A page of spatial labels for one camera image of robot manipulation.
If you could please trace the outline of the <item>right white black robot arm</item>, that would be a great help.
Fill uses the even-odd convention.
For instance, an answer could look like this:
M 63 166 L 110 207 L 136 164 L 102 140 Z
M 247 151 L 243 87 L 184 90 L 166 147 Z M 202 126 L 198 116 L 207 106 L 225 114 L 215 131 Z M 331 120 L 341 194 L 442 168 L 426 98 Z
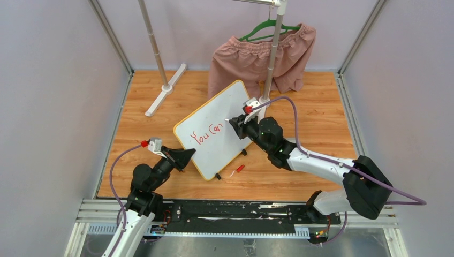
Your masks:
M 277 168 L 311 173 L 342 186 L 341 190 L 316 191 L 311 195 L 305 211 L 312 223 L 345 211 L 375 220 L 391 194 L 392 184 L 367 156 L 353 160 L 309 152 L 295 140 L 284 138 L 283 129 L 272 117 L 247 121 L 246 115 L 240 115 L 228 122 L 239 139 L 253 141 Z

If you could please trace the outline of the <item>yellow framed whiteboard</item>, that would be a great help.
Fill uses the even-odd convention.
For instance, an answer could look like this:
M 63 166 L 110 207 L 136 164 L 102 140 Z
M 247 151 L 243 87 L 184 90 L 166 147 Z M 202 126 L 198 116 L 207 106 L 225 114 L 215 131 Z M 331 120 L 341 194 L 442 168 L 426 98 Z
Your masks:
M 252 142 L 239 139 L 224 119 L 243 114 L 250 99 L 244 83 L 236 80 L 173 127 L 185 149 L 196 149 L 191 160 L 205 180 L 215 178 Z

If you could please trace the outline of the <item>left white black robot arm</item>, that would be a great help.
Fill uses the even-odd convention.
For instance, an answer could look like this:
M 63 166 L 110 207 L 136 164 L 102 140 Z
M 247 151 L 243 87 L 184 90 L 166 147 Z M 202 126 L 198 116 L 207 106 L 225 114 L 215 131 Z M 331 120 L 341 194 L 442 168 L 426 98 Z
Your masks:
M 103 256 L 135 254 L 150 222 L 160 220 L 164 214 L 163 197 L 155 192 L 156 189 L 170 178 L 173 170 L 184 171 L 195 152 L 193 148 L 171 149 L 162 146 L 162 156 L 153 167 L 143 163 L 133 169 L 130 193 L 125 203 L 122 203 L 113 181 L 110 181 L 120 210 L 117 230 Z

